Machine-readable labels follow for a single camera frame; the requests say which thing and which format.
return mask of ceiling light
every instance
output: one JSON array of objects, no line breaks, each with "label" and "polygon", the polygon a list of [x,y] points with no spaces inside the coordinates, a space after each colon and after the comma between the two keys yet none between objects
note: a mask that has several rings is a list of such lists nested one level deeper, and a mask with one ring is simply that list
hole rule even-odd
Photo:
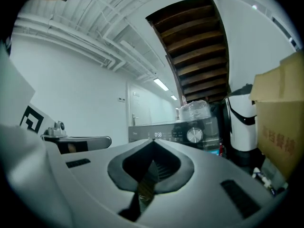
[{"label": "ceiling light", "polygon": [[168,87],[159,78],[156,78],[154,82],[157,83],[164,91],[169,90]]}]

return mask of cardboard box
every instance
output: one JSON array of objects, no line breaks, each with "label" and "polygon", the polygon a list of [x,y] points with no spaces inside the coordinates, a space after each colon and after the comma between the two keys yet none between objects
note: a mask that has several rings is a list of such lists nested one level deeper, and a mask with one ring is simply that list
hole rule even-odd
[{"label": "cardboard box", "polygon": [[250,99],[256,102],[257,145],[286,180],[304,153],[304,53],[256,75]]}]

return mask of black slot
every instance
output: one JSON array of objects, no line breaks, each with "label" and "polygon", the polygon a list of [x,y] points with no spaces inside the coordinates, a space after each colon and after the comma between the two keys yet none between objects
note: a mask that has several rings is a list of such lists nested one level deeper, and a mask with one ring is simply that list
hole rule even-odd
[{"label": "black slot", "polygon": [[66,162],[66,165],[68,168],[72,168],[72,167],[76,167],[76,166],[80,166],[80,165],[84,165],[84,164],[88,164],[88,163],[90,163],[89,159],[81,159],[78,161]]},{"label": "black slot", "polygon": [[257,203],[255,203],[233,180],[223,181],[221,186],[236,205],[243,218],[248,218],[260,209]]}]

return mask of white wall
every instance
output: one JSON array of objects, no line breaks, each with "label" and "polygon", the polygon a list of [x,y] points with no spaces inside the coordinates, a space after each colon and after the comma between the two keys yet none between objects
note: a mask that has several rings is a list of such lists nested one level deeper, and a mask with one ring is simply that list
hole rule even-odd
[{"label": "white wall", "polygon": [[[46,41],[14,36],[10,56],[36,90],[31,103],[53,120],[63,121],[69,136],[112,138],[112,146],[128,142],[127,76],[114,73],[72,50]],[[156,109],[175,109],[168,99],[145,90]]]},{"label": "white wall", "polygon": [[283,32],[264,14],[240,0],[215,0],[229,47],[229,84],[234,91],[256,74],[279,66],[295,52]]}]

